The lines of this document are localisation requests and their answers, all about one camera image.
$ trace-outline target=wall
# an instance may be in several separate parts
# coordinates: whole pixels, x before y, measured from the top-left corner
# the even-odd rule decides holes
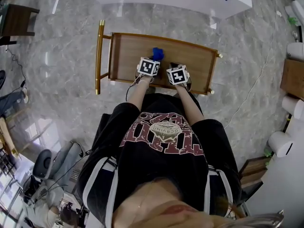
[[[304,122],[292,119],[288,128],[295,142],[286,157],[274,157],[263,186],[246,202],[251,215],[284,209],[284,227],[304,221]]]

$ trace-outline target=marble floor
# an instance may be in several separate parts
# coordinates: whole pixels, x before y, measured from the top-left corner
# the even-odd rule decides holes
[[[98,22],[105,33],[130,32],[184,40],[223,54],[212,79],[214,95],[198,97],[207,118],[223,123],[237,165],[261,156],[268,137],[282,129],[286,112],[280,89],[286,45],[294,42],[284,6],[291,0],[252,0],[253,8],[225,20],[194,11],[153,4],[100,5],[95,0],[15,0],[40,9],[34,37],[19,37],[10,46],[27,78],[30,103],[9,121],[19,151],[35,160],[39,150],[58,151],[71,139],[90,149],[100,117],[125,99],[129,84],[101,81],[95,95],[95,50]],[[103,47],[102,72],[107,65]],[[7,72],[1,95],[22,82],[18,65],[0,47],[0,62]],[[248,95],[263,65],[261,78]],[[173,90],[158,92],[175,94]]]

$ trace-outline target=white cylinder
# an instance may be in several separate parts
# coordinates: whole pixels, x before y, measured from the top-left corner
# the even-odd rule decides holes
[[[304,44],[302,42],[293,42],[287,45],[289,58],[304,61]]]
[[[268,144],[277,157],[286,156],[293,143],[293,139],[281,131],[274,132],[268,139]]]
[[[290,96],[284,96],[282,107],[288,111],[295,119],[300,119],[304,109],[304,102]]]
[[[301,114],[300,120],[301,120],[301,121],[304,121],[304,109],[303,109],[303,111],[302,111],[302,114]]]

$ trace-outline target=strap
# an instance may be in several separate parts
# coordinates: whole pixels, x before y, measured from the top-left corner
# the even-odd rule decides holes
[[[220,174],[220,176],[222,178],[222,181],[223,181],[223,184],[224,184],[224,187],[225,187],[225,190],[226,190],[228,202],[229,202],[229,204],[233,203],[233,196],[232,196],[232,191],[231,191],[231,187],[230,187],[229,181],[228,181],[225,173],[222,170],[217,170],[217,171],[219,172],[219,174]],[[228,206],[228,209],[227,209],[225,217],[230,213],[230,211],[231,211],[231,208]]]
[[[103,166],[104,162],[106,162],[106,160],[108,159],[108,157],[104,157],[102,158],[97,164],[96,166],[94,167],[93,171],[92,171],[92,174],[90,175],[89,177],[89,180],[86,182],[86,185],[85,185],[85,189],[84,189],[84,192],[82,194],[82,200],[84,202],[84,205],[88,208],[88,205],[87,205],[87,197],[89,195],[89,192],[95,182],[95,179],[101,169],[101,167]]]
[[[219,173],[225,187],[228,202],[233,203],[231,187],[225,173],[222,170],[215,169],[212,165],[208,165],[208,170],[209,171],[207,174],[207,181],[206,181],[205,194],[204,194],[204,212],[207,214],[210,213],[210,176],[218,176]],[[231,208],[228,206],[225,217],[229,214],[230,211]]]
[[[210,213],[210,176],[218,176],[217,172],[215,171],[212,165],[208,165],[208,174],[207,174],[207,181],[205,187],[205,194],[204,194],[204,212],[209,214]]]
[[[116,197],[117,191],[117,184],[118,184],[118,168],[114,171],[114,177],[111,185],[110,194],[108,197],[108,203],[106,205],[105,211],[105,227],[111,228],[112,227],[112,216],[113,216],[113,209],[114,209],[114,202]]]

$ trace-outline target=wooden tabletop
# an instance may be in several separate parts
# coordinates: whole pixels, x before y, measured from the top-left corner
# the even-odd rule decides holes
[[[134,73],[141,57],[153,56],[153,48],[163,49],[164,59],[153,84],[175,88],[168,79],[169,63],[186,65],[192,80],[191,92],[206,95],[212,79],[217,50],[200,45],[148,35],[113,33],[109,55],[109,79],[134,81]]]

